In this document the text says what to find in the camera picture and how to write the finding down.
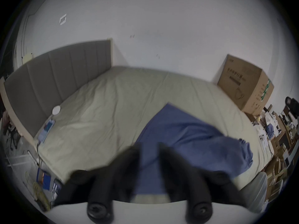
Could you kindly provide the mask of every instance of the upholstered headboard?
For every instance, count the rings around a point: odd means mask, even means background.
[[[11,106],[20,123],[35,137],[53,107],[111,68],[111,47],[111,40],[74,44],[22,65],[4,82],[5,89],[1,88],[1,96],[6,92],[8,98],[3,99],[8,113],[7,106]]]

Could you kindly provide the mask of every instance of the chair leg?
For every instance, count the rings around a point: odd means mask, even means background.
[[[12,138],[10,137],[10,150],[11,150],[11,151],[13,150],[13,148],[11,147],[12,142],[13,142],[13,140],[12,140]]]

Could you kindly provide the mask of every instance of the black cable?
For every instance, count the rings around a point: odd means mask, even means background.
[[[39,158],[39,160],[38,160],[38,167],[40,168],[40,160],[41,160],[41,158],[40,158],[40,156],[39,156],[39,153],[38,153],[38,147],[39,147],[39,145],[40,145],[40,141],[37,143],[37,146],[36,146],[36,151],[37,151],[37,155],[38,155],[38,158]]]

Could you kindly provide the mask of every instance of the cardboard box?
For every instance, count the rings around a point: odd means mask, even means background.
[[[240,58],[227,55],[218,86],[245,113],[259,116],[274,85],[266,73]]]

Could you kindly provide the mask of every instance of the white wall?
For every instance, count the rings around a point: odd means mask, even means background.
[[[60,25],[64,14],[66,23]],[[287,95],[299,100],[299,79],[293,79],[299,77],[298,50],[268,0],[45,0],[28,20],[24,37],[23,49],[34,57],[72,43],[113,38],[114,65],[213,82],[230,53],[269,75],[275,89],[268,105],[274,110],[282,111]]]

